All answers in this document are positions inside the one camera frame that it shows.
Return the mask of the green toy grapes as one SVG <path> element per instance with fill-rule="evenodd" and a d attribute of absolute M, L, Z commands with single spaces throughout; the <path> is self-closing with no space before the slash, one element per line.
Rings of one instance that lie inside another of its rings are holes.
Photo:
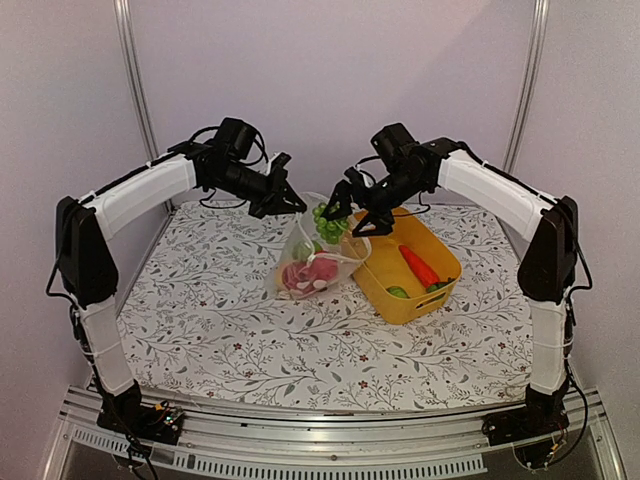
<path fill-rule="evenodd" d="M 327 220 L 324 211 L 327 207 L 325 202 L 320 202 L 313 210 L 316 231 L 322 240 L 329 245 L 338 245 L 344 235 L 349 231 L 349 221 L 346 217 L 337 220 Z"/>

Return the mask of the green toy lime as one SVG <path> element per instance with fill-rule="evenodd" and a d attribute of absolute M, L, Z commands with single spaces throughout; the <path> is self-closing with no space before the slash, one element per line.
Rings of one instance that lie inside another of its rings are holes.
<path fill-rule="evenodd" d="M 297 262 L 306 262 L 312 255 L 323 251 L 321 244 L 315 240 L 311 243 L 298 242 L 292 250 L 292 257 Z"/>

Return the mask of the clear zip top bag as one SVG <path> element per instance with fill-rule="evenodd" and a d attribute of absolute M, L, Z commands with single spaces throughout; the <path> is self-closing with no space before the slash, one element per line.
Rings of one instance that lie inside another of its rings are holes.
<path fill-rule="evenodd" d="M 301 195 L 301 198 L 307 204 L 308 209 L 305 213 L 298 213 L 295 215 L 292 221 L 291 231 L 284 242 L 280 257 L 265 279 L 265 288 L 267 293 L 278 299 L 301 300 L 320 293 L 329 287 L 338 285 L 346 281 L 356 272 L 356 270 L 363 266 L 372 253 L 371 243 L 368 239 L 354 238 L 351 235 L 352 229 L 356 224 L 355 218 L 352 216 L 347 218 L 350 227 L 342 241 L 338 245 L 329 245 L 325 243 L 316 231 L 312 210 L 320 202 L 325 202 L 327 204 L 328 199 L 325 196 L 314 192 L 305 192 Z M 300 241 L 311 243 L 312 240 L 319 242 L 323 247 L 323 251 L 312 255 L 306 262 L 295 261 L 292 257 L 293 247 Z M 338 261 L 339 273 L 337 279 L 327 287 L 321 290 L 313 288 L 310 293 L 303 296 L 294 296 L 286 291 L 281 280 L 281 274 L 284 267 L 290 263 L 305 263 L 307 267 L 309 267 L 316 256 L 325 256 Z"/>

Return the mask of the red toy apple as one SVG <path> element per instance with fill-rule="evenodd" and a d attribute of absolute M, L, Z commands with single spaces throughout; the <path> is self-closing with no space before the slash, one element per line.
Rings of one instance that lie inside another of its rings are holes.
<path fill-rule="evenodd" d="M 327 287 L 337 279 L 339 263 L 333 258 L 316 256 L 308 267 L 308 280 L 316 290 Z"/>

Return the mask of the orange toy carrot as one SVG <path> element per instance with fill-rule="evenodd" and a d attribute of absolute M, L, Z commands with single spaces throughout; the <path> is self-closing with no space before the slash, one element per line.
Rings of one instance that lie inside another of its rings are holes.
<path fill-rule="evenodd" d="M 406 245 L 399 245 L 398 250 L 407 266 L 425 288 L 440 282 L 438 274 L 416 253 Z"/>

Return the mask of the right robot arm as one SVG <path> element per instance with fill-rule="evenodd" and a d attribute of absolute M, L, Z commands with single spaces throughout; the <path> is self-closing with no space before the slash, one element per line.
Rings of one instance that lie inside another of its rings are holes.
<path fill-rule="evenodd" d="M 386 168 L 382 180 L 367 184 L 351 167 L 338 182 L 323 212 L 328 220 L 366 214 L 353 230 L 356 237 L 386 236 L 395 223 L 392 211 L 416 194 L 436 189 L 463 196 L 510 226 L 528 247 L 518 283 L 530 307 L 533 360 L 525 403 L 484 417 L 482 432 L 492 446 L 516 444 L 522 466 L 535 470 L 567 456 L 559 441 L 542 446 L 532 439 L 569 427 L 563 399 L 577 385 L 569 363 L 575 317 L 572 296 L 580 286 L 575 269 L 587 264 L 579 243 L 578 207 L 568 197 L 554 198 L 478 157 L 462 141 L 447 137 L 421 143 L 401 123 L 387 125 L 371 139 Z"/>

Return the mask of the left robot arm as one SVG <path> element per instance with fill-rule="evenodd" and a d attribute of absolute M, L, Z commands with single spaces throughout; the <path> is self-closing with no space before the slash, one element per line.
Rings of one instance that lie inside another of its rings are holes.
<path fill-rule="evenodd" d="M 305 212 L 306 204 L 287 180 L 289 155 L 276 155 L 259 172 L 247 159 L 252 148 L 265 148 L 259 131 L 225 118 L 101 189 L 79 199 L 66 196 L 56 206 L 50 276 L 62 281 L 60 295 L 70 304 L 74 336 L 102 398 L 97 424 L 123 434 L 134 446 L 142 440 L 177 444 L 184 418 L 167 403 L 142 403 L 117 327 L 119 273 L 108 242 L 151 209 L 192 189 L 232 194 L 258 219 Z"/>

